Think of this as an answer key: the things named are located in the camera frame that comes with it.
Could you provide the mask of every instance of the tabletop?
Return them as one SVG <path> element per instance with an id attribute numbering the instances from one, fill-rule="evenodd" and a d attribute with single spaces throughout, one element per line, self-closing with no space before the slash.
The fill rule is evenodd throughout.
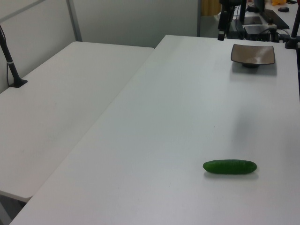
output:
<path id="1" fill-rule="evenodd" d="M 74 42 L 0 94 L 0 194 L 27 202 L 153 51 Z"/>
<path id="2" fill-rule="evenodd" d="M 231 62 L 233 44 L 276 63 Z M 296 52 L 166 36 L 12 225 L 282 225 L 300 221 Z M 216 175 L 215 159 L 257 163 Z"/>
<path id="3" fill-rule="evenodd" d="M 294 22 L 295 22 L 295 18 L 296 18 L 296 14 L 297 14 L 297 9 L 298 9 L 298 4 L 284 4 L 284 5 L 276 5 L 276 6 L 272 6 L 272 4 L 270 2 L 266 2 L 266 9 L 272 9 L 290 28 L 286 29 L 286 31 L 291 35 L 292 30 L 293 30 L 293 26 L 294 26 Z M 278 9 L 280 7 L 288 7 L 289 8 L 289 12 L 284 13 L 284 12 L 279 12 Z M 245 16 L 258 16 L 257 13 L 251 13 L 251 12 L 246 12 Z M 282 34 L 286 34 L 284 31 L 280 31 L 277 30 L 278 33 L 282 33 Z"/>

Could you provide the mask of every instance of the plate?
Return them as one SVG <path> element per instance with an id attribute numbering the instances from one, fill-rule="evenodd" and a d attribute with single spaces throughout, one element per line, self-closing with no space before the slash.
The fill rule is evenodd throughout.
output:
<path id="1" fill-rule="evenodd" d="M 241 63 L 248 68 L 257 68 L 260 65 L 274 64 L 274 47 L 234 44 L 231 51 L 231 60 Z"/>

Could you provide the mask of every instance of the green cucumber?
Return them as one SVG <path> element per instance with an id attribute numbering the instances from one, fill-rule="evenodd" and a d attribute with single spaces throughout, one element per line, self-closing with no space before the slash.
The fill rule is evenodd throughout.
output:
<path id="1" fill-rule="evenodd" d="M 247 174 L 257 169 L 254 162 L 239 159 L 213 160 L 203 164 L 210 173 L 217 174 Z"/>

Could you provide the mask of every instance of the table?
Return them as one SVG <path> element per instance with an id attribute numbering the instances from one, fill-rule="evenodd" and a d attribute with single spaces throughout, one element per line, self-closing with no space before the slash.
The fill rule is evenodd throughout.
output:
<path id="1" fill-rule="evenodd" d="M 276 64 L 231 62 L 235 43 Z M 166 36 L 12 225 L 297 224 L 299 136 L 295 50 Z M 258 169 L 202 168 L 224 158 Z"/>
<path id="2" fill-rule="evenodd" d="M 74 42 L 0 95 L 0 194 L 27 202 L 152 48 Z"/>
<path id="3" fill-rule="evenodd" d="M 296 14 L 297 14 L 298 4 L 293 4 L 293 5 L 284 4 L 284 5 L 272 6 L 272 4 L 270 2 L 266 2 L 265 7 L 266 7 L 266 9 L 272 9 L 278 16 L 280 16 L 280 18 L 290 27 L 289 29 L 286 29 L 286 31 L 291 35 L 293 26 L 294 26 L 294 22 L 295 22 L 295 18 L 296 18 Z M 287 13 L 279 12 L 278 9 L 280 7 L 288 7 L 290 9 L 290 11 Z M 258 14 L 246 12 L 245 16 L 258 16 Z M 263 24 L 267 24 L 261 16 L 260 16 L 260 18 L 261 18 Z M 277 31 L 278 31 L 278 33 L 286 34 L 284 31 L 281 31 L 281 30 L 277 30 Z"/>

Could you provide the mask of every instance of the cable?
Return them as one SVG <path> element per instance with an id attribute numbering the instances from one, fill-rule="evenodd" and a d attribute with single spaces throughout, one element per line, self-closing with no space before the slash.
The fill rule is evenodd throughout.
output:
<path id="1" fill-rule="evenodd" d="M 240 5 L 238 6 L 238 10 L 236 11 L 236 17 L 235 17 L 236 20 L 238 19 L 239 8 L 240 8 Z"/>
<path id="2" fill-rule="evenodd" d="M 9 82 L 8 82 L 8 63 L 6 63 L 6 81 L 7 81 L 8 87 L 10 87 Z"/>
<path id="3" fill-rule="evenodd" d="M 279 30 L 282 30 L 282 31 L 284 31 L 285 33 L 287 33 L 288 35 L 290 35 L 286 30 L 284 30 L 284 29 L 279 29 Z"/>

